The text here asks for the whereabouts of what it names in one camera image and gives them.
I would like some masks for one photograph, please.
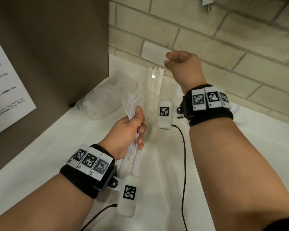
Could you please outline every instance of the hand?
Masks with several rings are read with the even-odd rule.
[[[123,117],[111,128],[108,135],[99,143],[101,147],[107,150],[115,159],[122,159],[136,137],[137,131],[139,137],[137,139],[138,149],[144,147],[144,132],[147,129],[144,113],[140,106],[136,107],[135,115],[130,121],[128,117]]]
[[[166,53],[164,65],[169,69],[173,78],[181,86],[184,94],[194,87],[207,84],[203,76],[201,64],[195,54],[187,51],[173,51]]]

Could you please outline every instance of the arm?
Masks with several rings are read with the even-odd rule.
[[[140,107],[134,118],[120,119],[99,143],[115,159],[123,158],[135,139],[143,148],[144,116]],[[40,188],[0,216],[0,231],[77,231],[93,206],[94,199],[81,192],[61,174],[57,174]]]
[[[207,83],[196,55],[179,51],[166,57],[165,66],[183,93]],[[284,184],[230,118],[192,126],[189,136],[217,231],[262,230],[289,217],[289,194]]]

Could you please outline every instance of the paper sign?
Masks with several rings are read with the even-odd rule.
[[[0,132],[36,107],[0,46]]]

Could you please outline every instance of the plastic bag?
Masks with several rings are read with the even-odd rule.
[[[116,74],[93,89],[76,106],[82,108],[92,120],[105,118],[121,107],[126,91],[135,91],[137,82],[128,75]]]

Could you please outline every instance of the sleeve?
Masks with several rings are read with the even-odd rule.
[[[289,218],[274,221],[269,224],[263,231],[289,231]]]

